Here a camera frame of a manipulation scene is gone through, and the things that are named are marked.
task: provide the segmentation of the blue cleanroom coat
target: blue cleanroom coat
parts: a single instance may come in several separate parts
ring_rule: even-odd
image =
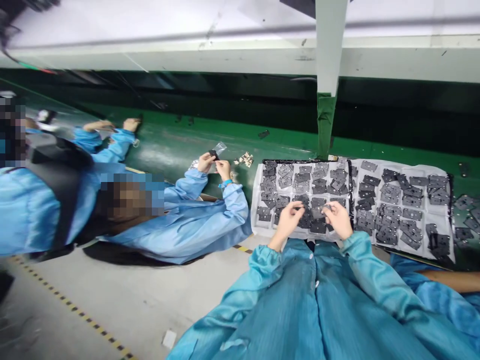
[[[95,206],[102,180],[113,173],[125,172],[119,164],[135,140],[132,132],[117,129],[114,143],[93,154],[102,140],[97,132],[75,130],[74,142],[92,153],[94,168],[84,171],[77,198],[75,216],[68,242],[87,223]],[[0,256],[46,251],[50,248],[59,215],[59,203],[52,191],[31,173],[21,168],[6,173],[0,170]],[[166,216],[138,224],[123,233],[105,237],[105,241],[137,248],[145,255],[182,264],[203,254],[225,250],[247,238],[250,226],[247,200],[242,186],[233,184],[224,192],[224,200],[196,201],[207,183],[207,175],[196,169],[185,173],[175,186],[149,183],[149,174],[132,174],[152,190],[152,203],[164,202]]]
[[[178,341],[168,360],[478,360],[355,232],[342,250],[289,239],[258,246],[250,269]]]

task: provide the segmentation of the yellow black striped floor tape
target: yellow black striped floor tape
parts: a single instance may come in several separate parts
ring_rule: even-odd
[[[46,281],[43,277],[40,276],[38,272],[36,272],[33,268],[29,265],[25,265],[23,259],[19,256],[12,256],[11,260],[15,262],[17,265],[21,266],[28,274],[30,274],[33,278],[37,279],[44,287],[46,287],[53,295],[55,295],[63,304],[65,304],[72,313],[77,314],[82,320],[84,320],[87,324],[89,324],[97,333],[103,336],[105,340],[107,340],[115,349],[117,349],[123,359],[133,359],[138,360],[136,356],[134,356],[131,351],[123,346],[120,341],[112,336],[107,330],[105,330],[102,326],[96,323],[90,316],[88,316],[83,310],[79,309],[73,302],[71,302],[65,295],[63,295],[60,291],[58,291],[54,286],[52,286],[48,281]]]

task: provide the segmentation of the worker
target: worker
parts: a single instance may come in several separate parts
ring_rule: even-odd
[[[87,124],[75,130],[74,142],[93,153],[95,165],[121,165],[118,162],[134,142],[138,125],[138,120],[127,119],[123,129],[111,135],[114,143],[97,154],[93,152],[101,139],[94,131],[114,131],[112,123]],[[242,186],[232,183],[228,161],[216,162],[224,200],[197,201],[214,160],[209,153],[202,155],[198,168],[188,170],[185,178],[166,189],[163,182],[152,181],[150,174],[125,176],[124,165],[115,168],[123,169],[124,177],[105,173],[104,167],[86,171],[67,243],[84,244],[102,236],[85,253],[122,265],[184,264],[239,243],[252,231]],[[2,169],[0,209],[7,214],[0,219],[5,230],[0,256],[49,250],[58,201],[29,169]]]
[[[450,320],[480,354],[480,272],[445,271],[393,253],[390,264],[423,305]]]
[[[167,359],[480,359],[468,339],[429,311],[395,270],[352,231],[338,202],[323,208],[342,242],[309,249],[289,239],[305,210],[291,202],[268,246]]]

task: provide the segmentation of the black metal part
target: black metal part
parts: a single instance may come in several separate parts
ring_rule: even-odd
[[[405,174],[397,175],[396,179],[400,183],[400,188],[403,191],[405,191],[407,189],[410,189],[412,187],[412,185],[410,185],[410,183],[407,179],[407,175],[405,175]]]
[[[377,177],[370,176],[370,175],[365,175],[363,177],[363,182],[367,183],[367,184],[370,184],[370,185],[373,185],[373,186],[380,185],[380,179],[377,178]]]
[[[410,176],[410,184],[415,186],[427,186],[429,179],[426,177]]]
[[[369,171],[369,172],[374,173],[374,172],[377,170],[378,165],[377,165],[376,163],[363,160],[363,161],[361,162],[361,166],[360,166],[360,167],[361,167],[362,169],[364,169],[364,170],[367,170],[367,171]]]
[[[403,214],[402,216],[407,219],[412,219],[416,221],[422,220],[423,212],[418,211],[418,210],[412,210],[409,208],[404,208],[403,209]]]
[[[265,131],[259,133],[258,137],[260,138],[260,140],[262,140],[262,139],[266,138],[268,135],[270,135],[270,131],[265,130]]]
[[[460,240],[473,239],[474,235],[469,227],[456,227],[455,237]]]

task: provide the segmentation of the gray floor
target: gray floor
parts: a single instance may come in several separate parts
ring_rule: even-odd
[[[242,245],[254,249],[268,240],[252,236]],[[178,340],[217,305],[225,290],[248,269],[248,257],[231,248],[191,265],[151,269],[101,263],[77,250],[32,268],[138,359],[158,360],[169,352],[162,344],[167,330],[175,332]],[[42,281],[14,261],[3,259],[2,264],[15,281],[0,308],[0,359],[123,357]]]

